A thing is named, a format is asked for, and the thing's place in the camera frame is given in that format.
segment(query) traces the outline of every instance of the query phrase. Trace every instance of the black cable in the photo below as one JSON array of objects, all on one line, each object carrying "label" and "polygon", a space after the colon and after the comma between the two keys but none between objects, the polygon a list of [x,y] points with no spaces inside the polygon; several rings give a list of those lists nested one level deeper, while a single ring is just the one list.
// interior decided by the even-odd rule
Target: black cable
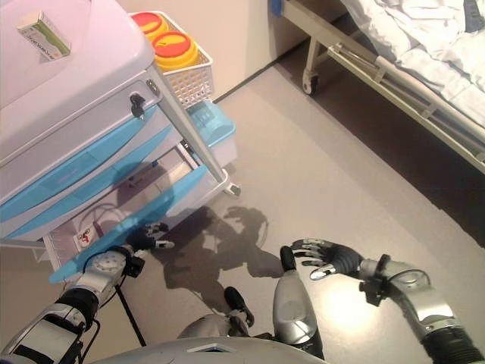
[{"label": "black cable", "polygon": [[145,339],[143,338],[142,332],[139,330],[138,325],[136,324],[135,318],[133,317],[133,313],[131,313],[130,307],[128,306],[127,300],[124,298],[123,292],[120,289],[120,286],[114,286],[116,289],[116,293],[120,297],[121,304],[123,305],[124,311],[127,313],[128,319],[130,320],[131,325],[133,326],[133,330],[135,331],[135,335],[138,338],[139,344],[142,347],[146,347]]},{"label": "black cable", "polygon": [[98,320],[94,319],[92,320],[98,327],[96,328],[96,331],[94,333],[94,335],[92,336],[92,339],[91,341],[89,342],[88,346],[86,347],[86,350],[84,350],[84,353],[83,353],[83,356],[81,356],[81,360],[80,360],[80,363],[79,364],[83,364],[84,362],[84,359],[86,358],[86,355],[87,353],[89,352],[89,349],[91,349],[91,345],[92,343],[94,342],[94,340],[96,339],[96,336],[98,336],[98,333],[99,333],[99,330],[101,329],[101,322],[99,322]]},{"label": "black cable", "polygon": [[392,281],[393,279],[399,278],[399,277],[401,277],[402,275],[406,275],[406,274],[408,274],[408,273],[412,273],[413,271],[416,271],[416,272],[422,273],[422,274],[423,274],[423,275],[426,277],[426,279],[427,279],[427,283],[428,283],[429,285],[431,285],[431,278],[430,278],[430,276],[428,275],[428,273],[426,273],[426,272],[425,272],[425,271],[423,271],[422,269],[417,269],[417,268],[406,269],[405,271],[401,271],[400,273],[397,273],[397,274],[395,274],[395,275],[391,276],[391,278],[389,278],[389,279],[387,280],[387,282],[388,282],[388,283],[391,283],[391,281]]},{"label": "black cable", "polygon": [[[127,275],[124,275],[124,276],[123,276],[123,279],[121,280],[121,283],[120,283],[119,287],[121,287],[121,286],[123,285],[124,280],[125,280],[126,278],[127,278]],[[106,305],[109,303],[109,301],[111,301],[111,300],[113,299],[113,297],[114,297],[114,296],[116,296],[116,288],[114,289],[114,292],[113,292],[113,294],[111,295],[111,297],[109,297],[109,298],[106,300],[106,302],[105,302],[105,303],[103,303],[103,304],[101,305],[101,307],[99,307],[99,309],[102,309],[104,306],[106,306]]]}]

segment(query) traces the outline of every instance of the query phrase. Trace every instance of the bed wheel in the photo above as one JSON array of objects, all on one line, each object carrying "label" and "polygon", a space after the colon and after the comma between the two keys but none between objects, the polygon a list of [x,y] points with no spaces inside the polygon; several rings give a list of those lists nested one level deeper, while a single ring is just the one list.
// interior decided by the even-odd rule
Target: bed wheel
[{"label": "bed wheel", "polygon": [[310,96],[313,96],[317,92],[318,75],[306,77],[303,75],[303,91]]}]

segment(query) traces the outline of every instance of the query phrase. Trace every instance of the yellow container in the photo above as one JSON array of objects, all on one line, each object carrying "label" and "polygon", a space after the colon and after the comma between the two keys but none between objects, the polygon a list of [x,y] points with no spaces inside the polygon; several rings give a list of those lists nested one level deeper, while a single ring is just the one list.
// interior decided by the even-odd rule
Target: yellow container
[{"label": "yellow container", "polygon": [[192,38],[180,32],[166,32],[153,39],[155,62],[163,71],[197,64],[199,50]]},{"label": "yellow container", "polygon": [[131,17],[150,42],[170,30],[167,21],[160,14],[144,12]]}]

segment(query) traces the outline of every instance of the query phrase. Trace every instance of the bed frame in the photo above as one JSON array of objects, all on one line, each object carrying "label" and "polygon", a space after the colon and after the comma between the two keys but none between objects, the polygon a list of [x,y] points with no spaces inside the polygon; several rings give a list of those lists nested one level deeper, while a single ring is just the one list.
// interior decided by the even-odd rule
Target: bed frame
[{"label": "bed frame", "polygon": [[[315,68],[331,57],[485,174],[485,128],[453,108],[421,81],[357,43],[355,38],[360,32],[349,36],[342,33],[299,0],[271,0],[271,10],[311,37],[302,77],[305,93],[315,94],[318,85]],[[322,54],[321,45],[327,48]]]}]

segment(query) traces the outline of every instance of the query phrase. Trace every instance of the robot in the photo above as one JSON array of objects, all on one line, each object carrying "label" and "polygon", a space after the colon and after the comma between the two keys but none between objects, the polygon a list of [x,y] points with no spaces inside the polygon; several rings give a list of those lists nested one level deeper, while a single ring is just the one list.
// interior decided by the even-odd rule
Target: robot
[{"label": "robot", "polygon": [[[1,364],[82,364],[83,333],[96,323],[96,313],[126,276],[137,277],[144,261],[140,249],[170,248],[151,235],[151,228],[134,231],[122,246],[93,256],[81,276],[50,307],[41,312],[3,349]],[[360,291],[379,306],[389,297],[404,312],[416,338],[434,364],[485,364],[449,305],[433,288],[427,273],[390,256],[364,259],[353,249],[320,239],[302,239],[280,251],[284,274],[274,293],[274,335],[250,337],[254,316],[239,292],[228,287],[224,297],[232,311],[211,314],[189,325],[172,342],[143,347],[99,361],[100,364],[306,362],[326,363],[317,319],[296,270],[295,257],[316,269],[310,279],[348,275],[361,280]]]}]

